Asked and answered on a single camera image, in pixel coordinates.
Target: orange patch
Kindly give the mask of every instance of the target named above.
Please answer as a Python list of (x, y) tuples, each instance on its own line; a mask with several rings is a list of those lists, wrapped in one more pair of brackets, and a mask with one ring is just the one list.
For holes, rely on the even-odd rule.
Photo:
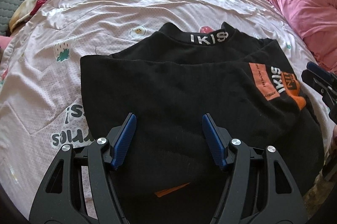
[(302, 110), (306, 106), (307, 102), (305, 101), (305, 98), (299, 96), (300, 83), (296, 80), (294, 74), (281, 72), (281, 76), (284, 89), (288, 96), (291, 97), (296, 102), (299, 109)]
[(162, 197), (164, 195), (167, 195), (169, 193), (172, 193), (176, 190), (179, 190), (183, 187), (185, 187), (186, 185), (188, 185), (189, 183), (186, 183), (186, 184), (183, 184), (183, 185), (180, 185), (180, 186), (177, 186), (177, 187), (173, 187), (171, 189), (165, 189), (165, 190), (161, 190), (161, 191), (158, 191), (158, 192), (155, 192), (154, 194), (157, 196), (157, 197)]
[(253, 73), (255, 85), (260, 90), (262, 95), (266, 98), (266, 100), (269, 101), (278, 98), (280, 94), (277, 92), (275, 86), (269, 79), (266, 65), (249, 63), (249, 66)]

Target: orange stripe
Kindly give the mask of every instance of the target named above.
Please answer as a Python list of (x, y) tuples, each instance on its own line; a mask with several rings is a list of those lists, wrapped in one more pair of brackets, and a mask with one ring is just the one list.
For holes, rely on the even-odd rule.
[(298, 108), (302, 110), (306, 106), (307, 102), (305, 98), (299, 96), (300, 83), (296, 80), (294, 74), (281, 72), (281, 76), (286, 93), (296, 102)]
[(266, 100), (269, 101), (278, 98), (280, 94), (277, 92), (276, 88), (269, 79), (266, 65), (249, 63), (249, 66), (253, 73), (255, 85), (266, 98)]
[(190, 184), (190, 183), (186, 183), (186, 184), (183, 184), (183, 185), (180, 185), (180, 186), (177, 186), (177, 187), (173, 187), (173, 188), (171, 188), (171, 189), (161, 190), (161, 191), (155, 192), (154, 194), (155, 194), (157, 197), (162, 197), (162, 196), (167, 195), (167, 194), (169, 194), (169, 193), (172, 193), (172, 192), (174, 192), (174, 191), (176, 191), (176, 190), (179, 190), (179, 189), (185, 187), (185, 186), (188, 185), (188, 184)]

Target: pink blanket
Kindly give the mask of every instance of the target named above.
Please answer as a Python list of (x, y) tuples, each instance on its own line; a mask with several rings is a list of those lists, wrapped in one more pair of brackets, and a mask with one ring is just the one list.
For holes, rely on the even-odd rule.
[(318, 64), (337, 73), (337, 0), (267, 0), (303, 39)]

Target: black shirt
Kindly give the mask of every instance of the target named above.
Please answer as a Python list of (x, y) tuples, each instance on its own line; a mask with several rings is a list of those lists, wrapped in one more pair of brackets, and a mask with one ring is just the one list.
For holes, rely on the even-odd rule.
[[(203, 136), (205, 113), (249, 146), (275, 146), (302, 194), (321, 170), (320, 127), (276, 40), (255, 39), (226, 23), (209, 34), (182, 32), (167, 23), (126, 50), (85, 56), (80, 65), (84, 111), (95, 138), (121, 125), (129, 112), (137, 116), (128, 155), (113, 174), (125, 210), (137, 223), (151, 223), (155, 213), (145, 216), (148, 207), (135, 200), (157, 204), (155, 191), (184, 183), (191, 184), (160, 202), (181, 199), (186, 191), (201, 193), (212, 184), (208, 205), (193, 222), (212, 217), (225, 178)], [(195, 211), (197, 200), (184, 202), (185, 216)], [(158, 220), (162, 213), (153, 221), (180, 223), (175, 213), (183, 219), (175, 208), (165, 222)]]

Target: blue gripper pad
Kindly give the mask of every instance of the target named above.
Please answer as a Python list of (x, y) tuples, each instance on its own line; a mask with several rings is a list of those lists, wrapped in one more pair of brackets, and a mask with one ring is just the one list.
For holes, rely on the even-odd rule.
[(307, 69), (314, 72), (317, 76), (321, 77), (324, 81), (331, 84), (331, 75), (329, 72), (325, 71), (323, 68), (320, 68), (317, 64), (309, 62), (307, 64)]
[(224, 169), (227, 165), (225, 160), (225, 148), (207, 115), (203, 115), (202, 127), (215, 164), (221, 169)]
[(132, 114), (114, 147), (114, 158), (111, 162), (111, 166), (114, 170), (117, 170), (117, 168), (123, 164), (127, 150), (129, 149), (134, 136), (134, 132), (136, 131), (136, 126), (137, 119), (136, 116)]

